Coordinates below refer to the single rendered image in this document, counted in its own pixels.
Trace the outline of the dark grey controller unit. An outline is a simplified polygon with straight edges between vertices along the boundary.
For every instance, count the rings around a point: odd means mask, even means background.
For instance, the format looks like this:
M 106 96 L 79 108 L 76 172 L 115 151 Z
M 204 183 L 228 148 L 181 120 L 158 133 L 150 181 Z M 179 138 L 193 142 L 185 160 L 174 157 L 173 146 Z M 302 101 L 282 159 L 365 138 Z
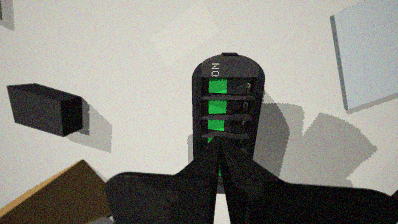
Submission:
M 253 159 L 265 85 L 262 67 L 236 52 L 204 60 L 192 74 L 193 160 L 214 136 Z

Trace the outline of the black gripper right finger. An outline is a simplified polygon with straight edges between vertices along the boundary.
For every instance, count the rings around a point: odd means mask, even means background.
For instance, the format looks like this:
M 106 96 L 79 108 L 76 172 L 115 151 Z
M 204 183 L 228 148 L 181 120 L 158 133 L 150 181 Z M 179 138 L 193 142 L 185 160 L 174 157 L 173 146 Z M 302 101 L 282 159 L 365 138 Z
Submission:
M 398 200 L 356 187 L 292 184 L 220 136 L 220 168 L 230 224 L 281 224 L 285 217 L 397 224 Z

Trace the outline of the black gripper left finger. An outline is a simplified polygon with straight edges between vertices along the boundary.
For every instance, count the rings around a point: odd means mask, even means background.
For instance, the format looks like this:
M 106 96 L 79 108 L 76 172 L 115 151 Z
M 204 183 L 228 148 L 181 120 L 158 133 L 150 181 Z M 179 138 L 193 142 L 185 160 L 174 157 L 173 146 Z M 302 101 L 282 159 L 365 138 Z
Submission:
M 174 175 L 122 172 L 104 185 L 109 209 L 139 218 L 214 224 L 221 141 L 214 136 L 198 156 Z

